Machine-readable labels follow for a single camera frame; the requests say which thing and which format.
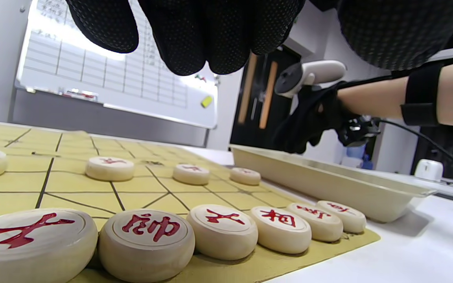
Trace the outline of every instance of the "whiteboard grid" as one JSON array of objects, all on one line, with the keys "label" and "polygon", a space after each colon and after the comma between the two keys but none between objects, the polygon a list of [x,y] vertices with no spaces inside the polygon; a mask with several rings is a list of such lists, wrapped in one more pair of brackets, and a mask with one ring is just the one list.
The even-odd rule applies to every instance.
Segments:
[{"label": "whiteboard grid", "polygon": [[[149,22],[137,1],[134,5],[140,46],[124,60],[70,45],[36,26],[31,31],[24,68],[186,109],[188,87],[160,59]],[[41,16],[79,31],[64,0],[38,0],[36,8]]]}]

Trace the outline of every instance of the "xiangqi board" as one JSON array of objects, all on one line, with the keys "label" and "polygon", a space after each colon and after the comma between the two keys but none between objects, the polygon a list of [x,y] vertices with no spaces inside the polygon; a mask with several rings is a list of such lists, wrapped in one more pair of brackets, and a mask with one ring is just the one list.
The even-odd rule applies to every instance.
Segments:
[{"label": "xiangqi board", "polygon": [[[284,209],[298,202],[270,185],[244,185],[229,179],[230,171],[180,147],[0,124],[0,151],[8,166],[0,175],[0,215],[33,208],[70,208],[88,213],[97,229],[116,213],[154,209],[186,218],[191,208],[216,204],[247,212],[255,206]],[[111,156],[134,164],[129,181],[97,181],[85,176],[87,161]],[[210,172],[207,185],[172,179],[174,167],[192,164]],[[221,261],[196,253],[181,274],[169,282],[252,283],[293,272],[379,240],[370,230],[343,233],[339,241],[312,241],[309,249],[289,256],[257,245],[247,258]],[[72,283],[117,282],[94,257]]]}]

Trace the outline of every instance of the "gloved hand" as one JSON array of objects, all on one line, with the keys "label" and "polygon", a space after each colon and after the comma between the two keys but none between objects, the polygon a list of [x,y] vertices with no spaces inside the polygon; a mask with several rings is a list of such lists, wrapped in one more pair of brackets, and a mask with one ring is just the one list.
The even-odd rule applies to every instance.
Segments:
[{"label": "gloved hand", "polygon": [[[139,44],[128,0],[66,0],[74,23],[93,43],[119,53]],[[242,68],[252,51],[282,45],[305,0],[139,0],[160,57],[177,75],[216,74]]]},{"label": "gloved hand", "polygon": [[338,89],[347,82],[338,82],[328,88],[304,86],[298,93],[298,106],[279,126],[274,137],[277,150],[302,154],[307,149],[307,142],[316,146],[322,132],[334,129],[339,140],[345,135],[345,124],[359,115],[348,111],[338,99]]},{"label": "gloved hand", "polygon": [[[90,41],[114,52],[135,50],[139,34],[129,0],[66,1]],[[137,9],[136,0],[131,1]],[[235,72],[247,62],[250,50],[257,55],[275,50],[306,0],[138,1],[169,70],[190,75],[205,61],[216,74]],[[351,49],[379,68],[419,67],[453,34],[453,0],[328,1],[340,3],[338,20]]]}]

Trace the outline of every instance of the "door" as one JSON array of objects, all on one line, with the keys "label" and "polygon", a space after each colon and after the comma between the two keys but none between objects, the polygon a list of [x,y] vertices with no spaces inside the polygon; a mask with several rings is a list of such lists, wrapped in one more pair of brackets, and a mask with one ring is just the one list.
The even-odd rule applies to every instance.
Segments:
[{"label": "door", "polygon": [[291,109],[291,99],[276,95],[279,74],[300,62],[300,56],[282,48],[266,56],[251,55],[244,68],[230,143],[275,149],[272,139]]}]

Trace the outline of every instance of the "wooden door handle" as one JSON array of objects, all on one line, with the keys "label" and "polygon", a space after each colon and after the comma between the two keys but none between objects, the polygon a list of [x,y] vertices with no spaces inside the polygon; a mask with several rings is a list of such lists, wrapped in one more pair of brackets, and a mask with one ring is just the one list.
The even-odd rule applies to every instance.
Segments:
[{"label": "wooden door handle", "polygon": [[246,78],[244,79],[244,91],[242,93],[241,108],[239,108],[239,116],[237,117],[239,124],[244,124],[244,122],[246,122],[246,116],[248,115],[249,98],[251,97],[251,87],[253,86],[253,79],[255,76],[256,61],[257,56],[255,54],[251,54],[248,63],[248,72],[246,74]]},{"label": "wooden door handle", "polygon": [[272,103],[272,95],[274,94],[275,75],[277,74],[277,62],[272,61],[270,65],[270,73],[268,75],[267,82],[267,93],[265,95],[265,101],[263,102],[263,108],[261,110],[260,118],[260,129],[267,127],[268,113],[270,112],[270,104]]}]

